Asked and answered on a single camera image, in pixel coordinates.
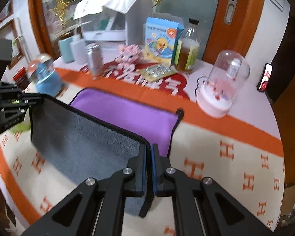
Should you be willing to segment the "purple grey microfiber towel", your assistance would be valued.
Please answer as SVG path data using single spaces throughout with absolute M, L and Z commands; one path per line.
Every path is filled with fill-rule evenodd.
M 169 157 L 184 111 L 158 109 L 127 98 L 82 89 L 69 104 L 40 94 L 30 108 L 31 142 L 60 173 L 78 184 L 111 176 L 153 144 Z

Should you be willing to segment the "green tissue pack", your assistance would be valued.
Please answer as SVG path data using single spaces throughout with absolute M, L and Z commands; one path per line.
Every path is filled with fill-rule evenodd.
M 31 123 L 30 122 L 21 122 L 15 126 L 13 126 L 9 131 L 11 133 L 19 133 L 24 131 L 29 131 L 31 129 Z

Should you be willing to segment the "blue snow globe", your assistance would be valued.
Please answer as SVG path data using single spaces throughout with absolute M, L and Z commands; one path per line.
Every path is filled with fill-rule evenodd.
M 31 60 L 27 65 L 27 75 L 39 93 L 55 97 L 62 90 L 63 82 L 49 54 L 42 53 Z

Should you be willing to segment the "white plastic squeeze bottle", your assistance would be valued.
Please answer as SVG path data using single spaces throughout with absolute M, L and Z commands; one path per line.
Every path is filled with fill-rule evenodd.
M 78 33 L 78 28 L 79 26 L 75 27 L 73 31 L 70 48 L 71 48 L 74 61 L 79 65 L 83 65 L 87 62 L 86 51 L 85 51 L 86 42 L 85 42 L 85 39 L 82 38 L 80 34 Z

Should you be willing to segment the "silver orange drink can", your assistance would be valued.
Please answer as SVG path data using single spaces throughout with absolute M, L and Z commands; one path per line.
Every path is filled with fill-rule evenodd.
M 101 47 L 97 43 L 88 44 L 85 47 L 87 64 L 93 78 L 99 78 L 104 73 L 104 64 Z

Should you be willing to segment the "foil pill blister pack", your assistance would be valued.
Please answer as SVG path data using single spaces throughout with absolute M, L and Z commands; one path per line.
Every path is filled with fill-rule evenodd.
M 152 83 L 168 76 L 176 74 L 176 71 L 164 64 L 151 65 L 139 69 L 139 74 L 148 82 Z

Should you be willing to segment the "white dish rack appliance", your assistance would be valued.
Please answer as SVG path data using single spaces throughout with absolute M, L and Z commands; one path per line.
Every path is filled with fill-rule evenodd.
M 143 26 L 152 14 L 152 0 L 82 0 L 74 9 L 87 41 L 143 44 Z

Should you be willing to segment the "pink glass dome ornament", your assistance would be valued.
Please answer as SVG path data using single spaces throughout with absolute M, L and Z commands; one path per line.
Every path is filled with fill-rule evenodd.
M 197 104 L 207 115 L 223 118 L 250 75 L 250 67 L 239 53 L 219 53 L 212 70 L 197 93 Z

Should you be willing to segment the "cardboard box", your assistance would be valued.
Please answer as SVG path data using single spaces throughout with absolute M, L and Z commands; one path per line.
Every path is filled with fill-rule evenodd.
M 295 185 L 284 189 L 281 205 L 280 226 L 286 227 L 295 223 Z

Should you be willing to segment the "amber liquid glass bottle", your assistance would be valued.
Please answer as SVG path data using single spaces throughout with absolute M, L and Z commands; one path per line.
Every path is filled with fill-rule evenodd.
M 189 25 L 181 32 L 176 48 L 174 66 L 177 71 L 192 71 L 200 49 L 199 21 L 189 19 Z

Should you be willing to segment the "yellow duck picture box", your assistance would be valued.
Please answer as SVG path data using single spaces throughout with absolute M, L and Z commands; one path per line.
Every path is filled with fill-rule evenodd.
M 184 30 L 181 17 L 155 13 L 147 18 L 144 35 L 144 57 L 170 66 L 176 53 L 180 33 Z

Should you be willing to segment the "orange framed glass door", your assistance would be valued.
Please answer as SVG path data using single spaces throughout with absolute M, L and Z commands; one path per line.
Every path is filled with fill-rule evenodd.
M 148 17 L 161 14 L 199 22 L 200 60 L 213 63 L 223 50 L 246 55 L 254 38 L 264 0 L 28 0 L 34 36 L 41 53 L 57 59 L 58 41 L 79 23 L 74 9 L 90 2 L 85 15 L 89 41 L 144 45 Z

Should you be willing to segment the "wooden wall niche frame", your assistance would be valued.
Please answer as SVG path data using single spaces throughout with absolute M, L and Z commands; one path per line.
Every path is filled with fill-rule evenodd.
M 13 69 L 15 65 L 21 61 L 24 57 L 23 50 L 21 48 L 21 42 L 17 34 L 16 25 L 14 20 L 10 20 L 0 28 L 0 40 L 11 40 L 11 63 L 8 66 L 9 70 Z

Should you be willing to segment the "smartphone leaning on wall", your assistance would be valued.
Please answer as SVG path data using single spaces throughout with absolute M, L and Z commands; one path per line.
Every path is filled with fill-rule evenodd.
M 263 73 L 261 75 L 260 81 L 257 85 L 257 91 L 258 92 L 265 92 L 267 84 L 270 80 L 270 76 L 273 71 L 273 66 L 269 63 L 265 63 Z

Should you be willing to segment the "white wall switch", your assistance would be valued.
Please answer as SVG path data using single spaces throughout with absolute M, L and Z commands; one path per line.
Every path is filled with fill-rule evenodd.
M 284 11 L 285 0 L 270 0 L 270 2 L 275 5 L 281 12 Z

